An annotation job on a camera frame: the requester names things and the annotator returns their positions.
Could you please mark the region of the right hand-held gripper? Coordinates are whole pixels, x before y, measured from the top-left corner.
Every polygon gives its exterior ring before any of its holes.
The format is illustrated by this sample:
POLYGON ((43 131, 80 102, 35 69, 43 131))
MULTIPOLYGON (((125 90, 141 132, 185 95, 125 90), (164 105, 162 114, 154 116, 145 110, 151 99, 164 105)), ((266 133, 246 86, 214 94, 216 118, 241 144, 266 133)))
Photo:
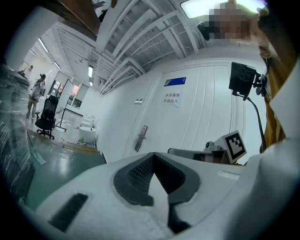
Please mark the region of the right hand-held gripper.
POLYGON ((244 156, 247 151, 238 130, 236 130, 221 136, 214 142, 207 142, 204 150, 198 153, 194 153, 191 150, 175 148, 169 148, 167 153, 202 162, 233 165, 236 164, 237 160, 244 156))

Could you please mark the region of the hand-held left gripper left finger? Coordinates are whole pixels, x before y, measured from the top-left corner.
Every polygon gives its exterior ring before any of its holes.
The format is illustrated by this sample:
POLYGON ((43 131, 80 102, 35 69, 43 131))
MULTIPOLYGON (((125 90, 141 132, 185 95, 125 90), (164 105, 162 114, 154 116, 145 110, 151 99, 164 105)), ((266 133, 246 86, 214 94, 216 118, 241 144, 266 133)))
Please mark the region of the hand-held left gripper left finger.
POLYGON ((49 222, 75 194, 87 200, 65 231, 71 240, 166 240, 174 236, 155 216, 153 207, 131 205, 121 197, 113 178, 122 167, 144 157, 128 157, 88 169, 42 201, 36 214, 49 222))

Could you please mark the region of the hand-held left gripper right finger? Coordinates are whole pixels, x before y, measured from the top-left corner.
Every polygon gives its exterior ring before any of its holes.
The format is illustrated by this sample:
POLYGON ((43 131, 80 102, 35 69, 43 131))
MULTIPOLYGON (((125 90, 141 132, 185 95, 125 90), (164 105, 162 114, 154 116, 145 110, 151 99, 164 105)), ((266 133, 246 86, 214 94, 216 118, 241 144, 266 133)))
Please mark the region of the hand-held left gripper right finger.
POLYGON ((243 168, 153 153, 153 234, 230 234, 227 200, 243 168))

